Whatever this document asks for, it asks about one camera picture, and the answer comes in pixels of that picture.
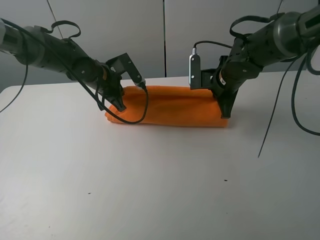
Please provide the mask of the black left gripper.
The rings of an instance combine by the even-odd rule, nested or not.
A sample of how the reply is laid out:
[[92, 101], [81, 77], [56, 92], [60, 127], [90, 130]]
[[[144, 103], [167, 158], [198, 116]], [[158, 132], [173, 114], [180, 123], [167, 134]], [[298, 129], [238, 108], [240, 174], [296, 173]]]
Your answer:
[[96, 64], [98, 66], [98, 74], [95, 97], [99, 110], [104, 111], [105, 101], [108, 101], [117, 111], [123, 112], [127, 107], [123, 102], [123, 90], [120, 84], [121, 77], [106, 64], [102, 62], [96, 62]]

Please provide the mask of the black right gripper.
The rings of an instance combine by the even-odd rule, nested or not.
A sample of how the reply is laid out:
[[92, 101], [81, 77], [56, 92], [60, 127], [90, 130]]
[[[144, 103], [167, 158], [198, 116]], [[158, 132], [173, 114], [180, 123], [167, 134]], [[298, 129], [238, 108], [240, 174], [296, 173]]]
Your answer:
[[211, 88], [217, 99], [222, 119], [229, 119], [239, 91], [244, 83], [244, 73], [240, 56], [222, 56], [216, 69]]

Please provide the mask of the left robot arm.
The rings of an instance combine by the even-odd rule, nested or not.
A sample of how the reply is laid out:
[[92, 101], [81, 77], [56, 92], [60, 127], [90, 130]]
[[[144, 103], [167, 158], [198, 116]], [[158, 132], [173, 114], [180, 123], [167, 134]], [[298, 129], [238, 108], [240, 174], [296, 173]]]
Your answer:
[[2, 18], [0, 20], [0, 50], [13, 55], [26, 67], [33, 66], [61, 74], [79, 82], [87, 92], [94, 89], [94, 100], [101, 110], [108, 101], [118, 111], [126, 109], [123, 102], [122, 74], [135, 72], [127, 53], [113, 57], [106, 62], [91, 58], [73, 39], [80, 33], [59, 39], [52, 36], [54, 28], [60, 25], [77, 24], [63, 20], [51, 25], [20, 27]]

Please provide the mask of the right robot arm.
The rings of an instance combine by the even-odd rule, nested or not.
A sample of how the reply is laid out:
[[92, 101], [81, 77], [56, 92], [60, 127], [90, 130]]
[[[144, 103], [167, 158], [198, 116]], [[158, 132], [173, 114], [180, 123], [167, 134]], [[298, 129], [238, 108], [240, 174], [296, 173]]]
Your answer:
[[233, 46], [228, 56], [220, 57], [211, 88], [223, 119], [231, 117], [238, 90], [246, 80], [257, 78], [266, 66], [299, 58], [320, 41], [319, 6], [269, 18], [248, 15], [235, 20], [231, 27], [246, 21], [266, 25], [254, 33], [229, 31]]

